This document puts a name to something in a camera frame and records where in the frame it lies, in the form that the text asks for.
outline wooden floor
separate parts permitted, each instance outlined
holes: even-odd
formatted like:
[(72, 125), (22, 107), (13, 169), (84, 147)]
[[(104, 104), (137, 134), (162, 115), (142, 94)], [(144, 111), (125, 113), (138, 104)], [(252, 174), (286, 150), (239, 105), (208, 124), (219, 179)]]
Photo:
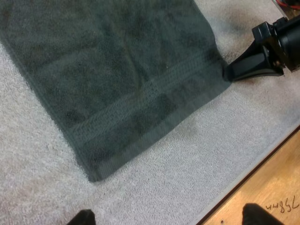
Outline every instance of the wooden floor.
[(299, 129), (203, 224), (241, 225), (246, 203), (259, 204), (285, 225), (300, 225)]

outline towel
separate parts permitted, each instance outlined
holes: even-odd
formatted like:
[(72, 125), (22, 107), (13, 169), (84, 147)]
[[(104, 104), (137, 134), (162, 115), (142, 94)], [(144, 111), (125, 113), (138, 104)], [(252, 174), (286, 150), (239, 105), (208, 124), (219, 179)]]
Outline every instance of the towel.
[(229, 86), (192, 0), (0, 0), (0, 32), (91, 181)]

